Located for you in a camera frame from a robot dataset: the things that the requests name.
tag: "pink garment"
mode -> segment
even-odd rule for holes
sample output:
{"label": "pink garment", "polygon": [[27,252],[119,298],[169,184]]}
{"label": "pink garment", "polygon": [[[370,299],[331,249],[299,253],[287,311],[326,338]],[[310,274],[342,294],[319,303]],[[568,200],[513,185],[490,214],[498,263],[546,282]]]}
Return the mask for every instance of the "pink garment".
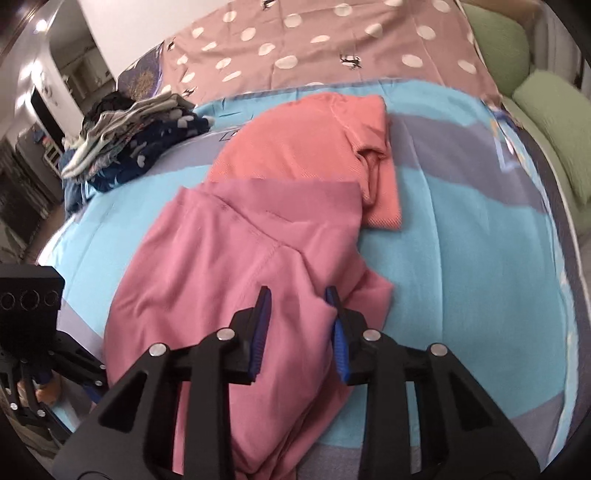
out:
{"label": "pink garment", "polygon": [[[356,243],[356,183],[233,180],[181,189],[146,234],[115,294],[105,331],[113,384],[155,342],[199,343],[272,292],[262,369],[230,386],[238,478],[284,479],[344,405],[350,389],[332,366],[335,310],[324,289],[381,328],[392,285],[370,271]],[[181,395],[180,418],[186,414]],[[184,423],[174,466],[182,471]]]}
{"label": "pink garment", "polygon": [[249,178],[357,181],[363,224],[401,226],[388,116],[378,95],[319,93],[257,116],[228,142],[207,176]]}

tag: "white spotted fabric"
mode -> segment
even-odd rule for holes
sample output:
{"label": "white spotted fabric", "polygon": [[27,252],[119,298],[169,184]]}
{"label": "white spotted fabric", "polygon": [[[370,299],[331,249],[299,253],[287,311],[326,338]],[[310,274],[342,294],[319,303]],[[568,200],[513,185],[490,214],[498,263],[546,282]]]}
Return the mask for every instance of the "white spotted fabric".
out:
{"label": "white spotted fabric", "polygon": [[289,0],[265,9],[233,0],[165,45],[173,39],[161,54],[160,91],[193,103],[384,77],[500,100],[454,0]]}
{"label": "white spotted fabric", "polygon": [[288,15],[283,21],[287,28],[295,28],[301,25],[301,16],[298,14]]}

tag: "navy blue patterned cloth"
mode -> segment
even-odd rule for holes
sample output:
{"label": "navy blue patterned cloth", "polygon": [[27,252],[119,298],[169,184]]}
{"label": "navy blue patterned cloth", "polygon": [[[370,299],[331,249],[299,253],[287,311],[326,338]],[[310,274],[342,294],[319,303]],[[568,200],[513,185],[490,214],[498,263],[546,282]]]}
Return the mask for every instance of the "navy blue patterned cloth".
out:
{"label": "navy blue patterned cloth", "polygon": [[[58,160],[60,171],[65,168],[70,162],[76,150],[66,150]],[[75,183],[70,179],[63,179],[61,181],[61,188],[64,190],[64,209],[66,211],[66,219],[76,213],[82,208],[86,200],[82,194],[84,185]]]}
{"label": "navy blue patterned cloth", "polygon": [[178,120],[156,120],[137,133],[117,159],[88,180],[99,192],[108,192],[146,173],[173,145],[209,131],[209,122],[195,113]]}

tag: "bed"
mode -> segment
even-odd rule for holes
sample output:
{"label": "bed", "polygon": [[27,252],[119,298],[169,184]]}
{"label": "bed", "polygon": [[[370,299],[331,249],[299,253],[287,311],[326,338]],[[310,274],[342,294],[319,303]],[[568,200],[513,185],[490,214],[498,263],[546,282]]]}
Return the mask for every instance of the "bed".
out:
{"label": "bed", "polygon": [[[384,331],[415,348],[449,345],[545,467],[591,404],[589,301],[552,168],[527,132],[495,108],[494,82],[451,0],[415,0],[412,9],[402,0],[310,5],[236,0],[122,74],[119,87],[136,99],[170,88],[216,123],[169,150],[144,177],[95,194],[54,235],[38,261],[66,279],[59,328],[101,357],[111,301],[142,237],[179,187],[204,180],[242,125],[314,93],[377,93],[391,121],[404,220],[398,232],[362,230],[358,247],[395,285]],[[307,43],[301,34],[290,40],[316,17],[326,24],[324,15],[344,27],[306,31]],[[210,37],[213,21],[219,28]],[[263,38],[265,28],[273,40]],[[389,29],[405,39],[396,48],[387,48]],[[320,36],[330,38],[311,41]],[[317,49],[331,39],[330,48]],[[261,50],[266,44],[281,47]],[[263,63],[249,70],[249,55]],[[82,410],[68,395],[56,407],[73,429]],[[418,420],[410,413],[416,471]],[[364,421],[358,387],[300,462],[299,477],[356,478]]]}

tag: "wall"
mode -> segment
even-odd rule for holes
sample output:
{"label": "wall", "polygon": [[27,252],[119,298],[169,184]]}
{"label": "wall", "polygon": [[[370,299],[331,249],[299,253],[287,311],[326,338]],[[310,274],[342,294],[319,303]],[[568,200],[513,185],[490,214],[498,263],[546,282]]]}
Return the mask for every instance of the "wall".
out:
{"label": "wall", "polygon": [[166,37],[227,4],[228,0],[79,0],[79,3],[96,45],[117,78]]}
{"label": "wall", "polygon": [[78,57],[81,57],[93,48],[96,48],[95,40],[89,33],[87,37],[81,38],[65,48],[60,48],[58,50],[52,48],[51,54],[57,67],[61,70],[64,66],[76,60]]}
{"label": "wall", "polygon": [[77,137],[82,128],[84,115],[61,79],[60,71],[51,56],[48,42],[41,46],[37,60],[43,66],[43,72],[46,75],[45,84],[51,88],[52,95],[49,98],[41,93],[40,85],[36,85],[37,89],[64,133],[72,138]]}
{"label": "wall", "polygon": [[47,35],[34,33],[37,21],[41,19],[50,21],[62,1],[49,0],[39,9],[0,65],[0,138],[9,132],[9,140],[14,142],[15,136],[23,129],[30,127],[35,121],[30,115],[22,115],[22,112],[26,110],[25,106],[15,111],[17,97],[30,93],[33,89],[30,77],[24,80],[20,79],[21,70],[35,59],[39,59],[43,64],[47,81],[55,90],[58,105],[49,104],[48,108],[56,117],[57,123],[67,134],[77,135],[80,131],[82,113],[70,97],[51,58]]}

